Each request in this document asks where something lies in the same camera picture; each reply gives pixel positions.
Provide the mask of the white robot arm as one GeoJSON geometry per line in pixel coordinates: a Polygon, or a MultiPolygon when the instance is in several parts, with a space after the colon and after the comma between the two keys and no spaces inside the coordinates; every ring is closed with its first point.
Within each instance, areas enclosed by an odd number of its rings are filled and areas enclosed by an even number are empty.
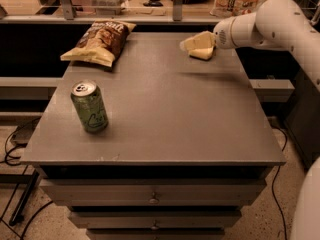
{"type": "MultiPolygon", "coordinates": [[[[293,0],[267,0],[255,12],[217,23],[180,43],[183,51],[211,47],[285,50],[314,86],[320,82],[320,33],[293,0]]],[[[290,240],[320,240],[320,158],[308,170],[299,193],[290,240]]]]}

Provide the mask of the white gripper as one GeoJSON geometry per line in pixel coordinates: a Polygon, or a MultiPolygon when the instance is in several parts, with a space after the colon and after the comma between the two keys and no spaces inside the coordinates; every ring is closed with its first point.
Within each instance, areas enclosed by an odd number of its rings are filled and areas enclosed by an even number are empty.
{"type": "Polygon", "coordinates": [[[216,24],[214,34],[210,31],[203,31],[192,37],[189,37],[180,43],[182,51],[191,51],[196,49],[207,49],[216,45],[222,49],[231,49],[234,47],[231,38],[231,26],[233,18],[227,18],[216,24]]]}

